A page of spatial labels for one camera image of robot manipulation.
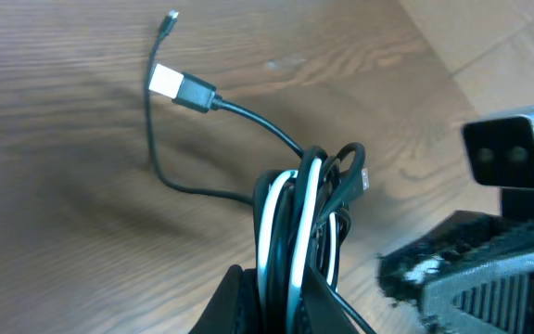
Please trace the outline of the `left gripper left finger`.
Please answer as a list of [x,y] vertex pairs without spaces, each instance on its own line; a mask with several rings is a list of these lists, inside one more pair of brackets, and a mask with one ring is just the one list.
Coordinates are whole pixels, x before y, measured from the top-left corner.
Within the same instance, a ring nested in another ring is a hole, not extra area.
[[256,270],[228,268],[190,334],[257,334],[261,315]]

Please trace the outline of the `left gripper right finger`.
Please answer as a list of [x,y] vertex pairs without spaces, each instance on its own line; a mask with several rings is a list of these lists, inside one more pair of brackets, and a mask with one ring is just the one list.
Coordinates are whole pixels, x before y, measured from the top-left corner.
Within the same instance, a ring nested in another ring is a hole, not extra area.
[[301,333],[358,333],[332,296],[326,281],[310,267],[304,270],[301,288]]

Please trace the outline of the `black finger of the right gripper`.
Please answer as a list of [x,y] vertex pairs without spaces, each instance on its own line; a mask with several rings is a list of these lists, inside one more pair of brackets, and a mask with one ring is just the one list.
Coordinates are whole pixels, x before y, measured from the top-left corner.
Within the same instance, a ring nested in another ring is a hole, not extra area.
[[456,211],[383,256],[377,281],[430,333],[534,334],[534,222]]

